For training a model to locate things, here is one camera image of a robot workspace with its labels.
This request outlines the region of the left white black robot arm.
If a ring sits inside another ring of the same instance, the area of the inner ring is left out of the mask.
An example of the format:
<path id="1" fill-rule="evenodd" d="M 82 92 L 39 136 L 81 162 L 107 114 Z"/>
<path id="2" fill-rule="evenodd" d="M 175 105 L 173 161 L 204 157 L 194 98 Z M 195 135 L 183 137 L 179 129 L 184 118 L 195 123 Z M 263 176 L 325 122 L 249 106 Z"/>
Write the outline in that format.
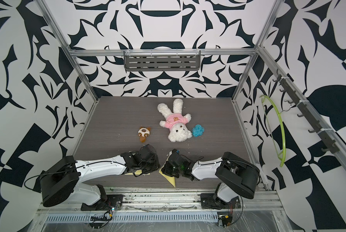
<path id="1" fill-rule="evenodd" d="M 151 145 L 138 151 L 98 160 L 75 160 L 66 156 L 43 171 L 39 177 L 43 206 L 53 207 L 63 202 L 82 203 L 92 210 L 102 210 L 111 206 L 104 187 L 100 184 L 88 185 L 89 180 L 132 174 L 137 177 L 160 168 L 158 155 Z"/>

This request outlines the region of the yellow square paper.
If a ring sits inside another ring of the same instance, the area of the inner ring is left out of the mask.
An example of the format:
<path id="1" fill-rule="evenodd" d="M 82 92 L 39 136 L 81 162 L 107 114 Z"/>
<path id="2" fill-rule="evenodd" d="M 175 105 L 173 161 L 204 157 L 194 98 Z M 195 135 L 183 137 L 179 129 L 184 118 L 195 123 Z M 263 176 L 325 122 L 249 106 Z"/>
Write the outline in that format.
<path id="1" fill-rule="evenodd" d="M 159 169 L 159 173 L 174 187 L 176 188 L 176 182 L 174 177 L 169 177 L 165 174 L 163 174 L 162 169 L 165 166 L 165 164 L 162 165 L 162 167 Z"/>

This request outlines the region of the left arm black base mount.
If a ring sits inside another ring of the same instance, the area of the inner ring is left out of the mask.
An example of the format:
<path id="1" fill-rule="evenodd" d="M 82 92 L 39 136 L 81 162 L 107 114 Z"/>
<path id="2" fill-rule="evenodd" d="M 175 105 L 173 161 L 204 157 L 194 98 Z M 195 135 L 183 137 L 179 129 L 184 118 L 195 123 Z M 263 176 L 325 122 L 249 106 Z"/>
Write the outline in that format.
<path id="1" fill-rule="evenodd" d="M 81 211 L 119 210 L 122 207 L 124 195 L 107 195 L 102 185 L 97 184 L 97 187 L 100 190 L 100 200 L 90 206 L 82 203 Z"/>

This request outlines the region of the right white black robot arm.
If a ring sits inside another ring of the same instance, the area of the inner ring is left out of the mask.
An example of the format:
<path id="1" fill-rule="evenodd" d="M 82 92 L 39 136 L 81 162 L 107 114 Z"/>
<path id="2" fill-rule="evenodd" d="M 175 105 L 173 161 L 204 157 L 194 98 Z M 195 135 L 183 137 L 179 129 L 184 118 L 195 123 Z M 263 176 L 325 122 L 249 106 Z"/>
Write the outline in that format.
<path id="1" fill-rule="evenodd" d="M 237 196 L 253 199 L 260 181 L 260 170 L 231 152 L 225 152 L 214 160 L 194 161 L 174 149 L 161 172 L 168 177 L 186 177 L 191 181 L 219 179 L 221 183 L 215 191 L 214 200 L 221 203 L 229 203 Z"/>

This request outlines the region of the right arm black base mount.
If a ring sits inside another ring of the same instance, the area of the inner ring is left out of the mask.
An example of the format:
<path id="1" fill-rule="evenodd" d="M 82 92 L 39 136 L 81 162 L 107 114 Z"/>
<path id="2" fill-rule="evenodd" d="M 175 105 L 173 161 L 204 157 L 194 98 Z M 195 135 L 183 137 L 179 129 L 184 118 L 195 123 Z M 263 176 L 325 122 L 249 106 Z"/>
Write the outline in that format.
<path id="1" fill-rule="evenodd" d="M 201 206 L 203 209 L 240 209 L 240 196 L 225 183 L 219 183 L 214 193 L 201 193 Z"/>

